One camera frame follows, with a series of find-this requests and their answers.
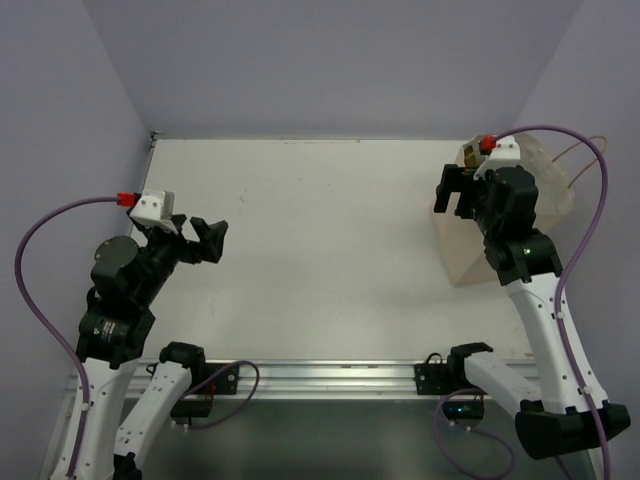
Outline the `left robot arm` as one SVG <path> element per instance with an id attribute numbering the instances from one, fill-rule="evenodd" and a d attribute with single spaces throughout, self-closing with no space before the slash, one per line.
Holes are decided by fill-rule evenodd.
<path id="1" fill-rule="evenodd" d="M 197 240 L 182 232 L 141 226 L 139 245 L 127 236 L 104 241 L 95 252 L 93 287 L 79 325 L 76 354 L 85 374 L 76 399 L 55 479 L 139 479 L 150 447 L 184 392 L 208 379 L 202 348 L 172 342 L 160 355 L 137 404 L 124 415 L 128 387 L 155 317 L 150 306 L 180 262 L 217 263 L 226 221 L 189 220 Z"/>

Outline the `brown paper bag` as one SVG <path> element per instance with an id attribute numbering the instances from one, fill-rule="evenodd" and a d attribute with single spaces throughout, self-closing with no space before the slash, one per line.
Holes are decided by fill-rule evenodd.
<path id="1" fill-rule="evenodd" d="M 569 151 L 552 154 L 529 133 L 517 134 L 515 141 L 522 165 L 533 174 L 539 189 L 534 227 L 548 234 L 574 207 L 573 184 L 578 177 L 570 176 L 559 162 Z M 454 193 L 447 210 L 432 215 L 449 282 L 454 287 L 495 283 L 497 275 L 486 260 L 480 229 L 474 221 L 455 215 L 458 199 Z"/>

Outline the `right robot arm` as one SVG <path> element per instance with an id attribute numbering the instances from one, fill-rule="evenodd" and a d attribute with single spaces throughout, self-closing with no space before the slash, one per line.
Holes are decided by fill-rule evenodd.
<path id="1" fill-rule="evenodd" d="M 627 408 L 609 401 L 591 369 L 564 294 L 563 268 L 553 241 L 534 226 L 538 188 L 521 166 L 478 176 L 447 164 L 434 210 L 446 211 L 458 194 L 456 216 L 474 221 L 485 256 L 515 305 L 538 368 L 532 384 L 479 342 L 454 347 L 445 379 L 451 389 L 483 390 L 513 418 L 518 439 L 533 459 L 589 450 L 630 427 Z"/>

